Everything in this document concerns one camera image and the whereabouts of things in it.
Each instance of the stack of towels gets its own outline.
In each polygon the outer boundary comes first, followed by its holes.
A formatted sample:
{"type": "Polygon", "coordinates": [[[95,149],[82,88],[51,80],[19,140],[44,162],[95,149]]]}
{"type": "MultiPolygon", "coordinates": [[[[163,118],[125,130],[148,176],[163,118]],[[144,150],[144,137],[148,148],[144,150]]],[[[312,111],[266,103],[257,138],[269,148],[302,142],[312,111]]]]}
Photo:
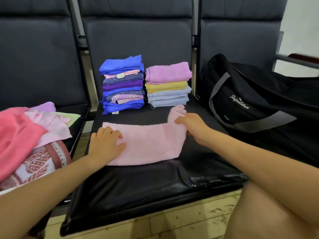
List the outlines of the stack of towels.
{"type": "Polygon", "coordinates": [[[143,106],[144,65],[141,55],[124,60],[105,60],[99,71],[105,77],[101,101],[103,114],[143,106]]]}
{"type": "Polygon", "coordinates": [[[187,84],[191,77],[187,62],[146,68],[148,103],[153,107],[186,105],[192,91],[187,84]]]}

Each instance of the gray strap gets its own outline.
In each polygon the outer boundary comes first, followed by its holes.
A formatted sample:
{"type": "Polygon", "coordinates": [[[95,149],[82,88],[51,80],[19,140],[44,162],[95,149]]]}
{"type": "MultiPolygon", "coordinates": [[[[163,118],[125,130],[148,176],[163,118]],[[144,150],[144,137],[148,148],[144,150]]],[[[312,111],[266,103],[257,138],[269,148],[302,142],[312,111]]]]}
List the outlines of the gray strap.
{"type": "Polygon", "coordinates": [[[214,108],[213,104],[213,97],[217,94],[221,86],[224,84],[224,82],[230,77],[230,75],[226,72],[220,80],[216,83],[216,85],[213,88],[211,97],[209,99],[209,107],[211,108],[215,118],[223,124],[225,127],[233,128],[235,130],[246,132],[246,133],[253,133],[253,132],[260,132],[263,130],[271,129],[277,126],[285,125],[289,122],[292,122],[296,120],[297,118],[294,116],[291,116],[285,112],[278,111],[275,114],[272,114],[269,117],[266,117],[261,120],[256,121],[249,121],[249,122],[240,122],[236,123],[234,125],[225,123],[220,116],[216,113],[216,110],[214,108]]]}

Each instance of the floor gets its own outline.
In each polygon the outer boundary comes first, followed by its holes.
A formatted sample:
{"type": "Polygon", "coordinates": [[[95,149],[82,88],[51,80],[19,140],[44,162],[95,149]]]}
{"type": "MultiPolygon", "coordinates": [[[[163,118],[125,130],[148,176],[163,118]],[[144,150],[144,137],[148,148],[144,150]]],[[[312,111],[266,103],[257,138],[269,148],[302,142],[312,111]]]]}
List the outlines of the floor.
{"type": "MultiPolygon", "coordinates": [[[[73,159],[81,158],[89,134],[82,134],[73,159]]],[[[187,205],[69,235],[74,239],[222,239],[241,191],[214,196],[187,205]]],[[[46,239],[57,239],[65,215],[50,218],[46,239]]]]}

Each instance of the blue towel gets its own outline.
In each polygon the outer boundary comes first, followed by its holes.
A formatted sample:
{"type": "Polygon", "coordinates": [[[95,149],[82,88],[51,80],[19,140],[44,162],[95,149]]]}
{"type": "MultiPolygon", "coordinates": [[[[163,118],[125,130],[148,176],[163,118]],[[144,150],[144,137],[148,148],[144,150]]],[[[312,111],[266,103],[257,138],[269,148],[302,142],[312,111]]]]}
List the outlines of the blue towel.
{"type": "Polygon", "coordinates": [[[118,79],[116,77],[114,78],[105,78],[104,79],[104,84],[105,85],[113,85],[113,84],[117,84],[117,83],[122,83],[122,82],[126,82],[126,81],[135,81],[135,80],[144,80],[144,75],[142,72],[138,72],[137,75],[128,75],[128,76],[124,76],[121,79],[118,79]]]}
{"type": "Polygon", "coordinates": [[[116,75],[133,69],[139,69],[144,73],[141,55],[130,56],[125,60],[105,60],[99,68],[99,72],[102,75],[116,75]]]}
{"type": "Polygon", "coordinates": [[[154,96],[154,97],[148,97],[148,103],[152,103],[154,101],[166,101],[166,100],[173,100],[173,99],[183,99],[187,97],[188,94],[182,94],[182,95],[174,95],[174,96],[154,96]]]}
{"type": "Polygon", "coordinates": [[[124,87],[124,88],[118,88],[118,89],[109,90],[109,91],[104,90],[103,97],[107,97],[121,91],[126,91],[127,92],[126,94],[130,94],[128,91],[131,91],[131,90],[142,90],[142,86],[124,87]]]}
{"type": "Polygon", "coordinates": [[[115,104],[109,101],[103,101],[104,112],[102,114],[105,115],[111,112],[118,112],[125,109],[139,109],[143,105],[144,105],[144,100],[129,101],[124,104],[115,104]]]}
{"type": "Polygon", "coordinates": [[[142,90],[120,91],[120,92],[117,92],[117,93],[114,93],[114,94],[112,94],[112,95],[107,96],[105,99],[106,99],[107,101],[111,101],[113,96],[115,96],[115,95],[122,95],[122,94],[132,94],[132,95],[141,95],[141,96],[144,96],[144,95],[145,95],[145,91],[144,91],[144,89],[142,89],[142,90]]]}
{"type": "Polygon", "coordinates": [[[192,88],[187,86],[185,89],[158,91],[158,92],[154,92],[152,94],[147,93],[147,97],[173,96],[173,95],[189,94],[190,92],[192,92],[192,88]]]}
{"type": "Polygon", "coordinates": [[[186,105],[186,102],[189,101],[188,96],[181,99],[172,99],[172,100],[165,100],[165,101],[153,101],[151,105],[153,107],[160,107],[160,106],[177,106],[177,105],[186,105]]]}

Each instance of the hand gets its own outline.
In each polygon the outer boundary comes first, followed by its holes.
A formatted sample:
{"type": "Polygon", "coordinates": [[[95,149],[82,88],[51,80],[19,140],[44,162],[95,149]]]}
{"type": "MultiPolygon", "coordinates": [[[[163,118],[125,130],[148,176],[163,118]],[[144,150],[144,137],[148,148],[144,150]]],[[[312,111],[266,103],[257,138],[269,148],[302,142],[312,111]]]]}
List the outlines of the hand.
{"type": "Polygon", "coordinates": [[[100,127],[97,133],[92,133],[88,155],[94,157],[97,170],[116,159],[126,148],[126,143],[117,145],[118,138],[123,138],[122,133],[113,131],[109,126],[105,129],[100,127]]]}
{"type": "Polygon", "coordinates": [[[184,117],[180,116],[175,120],[176,124],[183,124],[188,133],[202,146],[208,147],[207,134],[211,130],[201,117],[195,113],[185,113],[184,117]]]}

